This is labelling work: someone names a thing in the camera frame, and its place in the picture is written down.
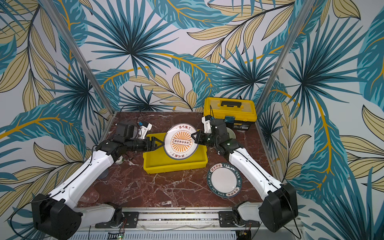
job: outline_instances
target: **yellow plastic tray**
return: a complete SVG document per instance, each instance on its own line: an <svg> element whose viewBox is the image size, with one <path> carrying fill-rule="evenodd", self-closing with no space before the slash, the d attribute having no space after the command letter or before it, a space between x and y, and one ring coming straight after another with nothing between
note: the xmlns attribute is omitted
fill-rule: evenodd
<svg viewBox="0 0 384 240"><path fill-rule="evenodd" d="M148 134L148 137L154 136L161 141L164 141L166 133ZM206 167L208 163L207 147L199 145L195 153L184 160L174 160L165 153L161 147L156 151L143 153L144 170L148 174L160 172L173 172L188 169L196 169Z"/></svg>

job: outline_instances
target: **small blue component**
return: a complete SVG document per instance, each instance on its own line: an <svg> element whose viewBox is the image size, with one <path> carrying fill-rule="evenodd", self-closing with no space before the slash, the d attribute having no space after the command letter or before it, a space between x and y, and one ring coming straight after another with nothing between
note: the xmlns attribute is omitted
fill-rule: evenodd
<svg viewBox="0 0 384 240"><path fill-rule="evenodd" d="M235 122L235 117L229 117L229 116L226 116L226 117L224 118L224 122L234 123L234 122Z"/></svg>

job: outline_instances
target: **red marble surface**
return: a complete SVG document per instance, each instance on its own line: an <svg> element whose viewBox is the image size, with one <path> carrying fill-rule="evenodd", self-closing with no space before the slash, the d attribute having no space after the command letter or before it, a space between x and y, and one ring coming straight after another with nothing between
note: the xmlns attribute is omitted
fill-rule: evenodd
<svg viewBox="0 0 384 240"><path fill-rule="evenodd" d="M175 124L188 123L202 129L202 113L121 113L111 128L115 131L118 121L147 121L153 124L150 133L167 132ZM259 134L253 125L247 132L235 131L236 139L243 144L251 156L271 173ZM113 202L123 207L231 207L243 201L261 202L252 184L242 175L243 185L239 194L229 199L215 195L207 185L208 169L226 160L208 148L208 164L205 168L147 174L143 169L142 153L129 153L121 165L114 164L104 179L96 180L92 186L100 193L96 203L79 203L87 207Z"/></svg>

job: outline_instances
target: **orange sunburst design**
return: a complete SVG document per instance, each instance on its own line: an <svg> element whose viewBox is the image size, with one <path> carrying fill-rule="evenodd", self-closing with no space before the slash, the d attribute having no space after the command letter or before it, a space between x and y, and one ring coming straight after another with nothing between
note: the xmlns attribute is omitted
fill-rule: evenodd
<svg viewBox="0 0 384 240"><path fill-rule="evenodd" d="M189 145L175 143L174 142L175 139L187 140L187 141L189 141ZM191 134L187 131L181 130L181 131L175 133L175 135L173 135L171 143L172 143L172 149L175 152L177 152L177 153L186 152L192 146Z"/></svg>

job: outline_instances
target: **toolbox lid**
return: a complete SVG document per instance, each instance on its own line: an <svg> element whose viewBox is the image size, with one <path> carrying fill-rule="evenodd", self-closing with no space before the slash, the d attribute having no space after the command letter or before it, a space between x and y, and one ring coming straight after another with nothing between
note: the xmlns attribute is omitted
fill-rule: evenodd
<svg viewBox="0 0 384 240"><path fill-rule="evenodd" d="M206 98L204 103L204 116L212 115L215 118L225 119L227 116L235 117L236 121L255 122L257 120L255 104L251 100L229 98Z"/></svg>

